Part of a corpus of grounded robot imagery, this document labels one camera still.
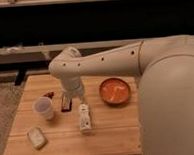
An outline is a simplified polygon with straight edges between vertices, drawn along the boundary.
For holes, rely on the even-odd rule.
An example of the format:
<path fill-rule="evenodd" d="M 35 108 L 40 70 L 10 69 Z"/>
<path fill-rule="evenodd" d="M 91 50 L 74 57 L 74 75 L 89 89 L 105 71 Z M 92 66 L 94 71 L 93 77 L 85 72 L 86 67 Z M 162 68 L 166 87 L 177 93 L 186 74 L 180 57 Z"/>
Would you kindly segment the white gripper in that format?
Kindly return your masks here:
<path fill-rule="evenodd" d="M 86 104 L 86 98 L 84 96 L 84 85 L 80 77 L 75 76 L 72 78 L 63 78 L 61 80 L 63 86 L 63 93 L 67 99 L 79 97 L 82 104 Z"/>

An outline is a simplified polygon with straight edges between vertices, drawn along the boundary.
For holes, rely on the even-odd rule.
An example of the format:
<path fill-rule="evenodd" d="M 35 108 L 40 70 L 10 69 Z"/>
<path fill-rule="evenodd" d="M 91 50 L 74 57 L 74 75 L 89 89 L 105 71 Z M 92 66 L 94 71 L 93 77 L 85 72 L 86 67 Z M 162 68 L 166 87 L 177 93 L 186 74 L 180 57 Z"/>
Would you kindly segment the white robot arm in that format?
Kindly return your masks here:
<path fill-rule="evenodd" d="M 83 57 L 65 48 L 49 64 L 67 98 L 83 76 L 138 76 L 142 155 L 194 155 L 194 35 L 146 39 Z"/>

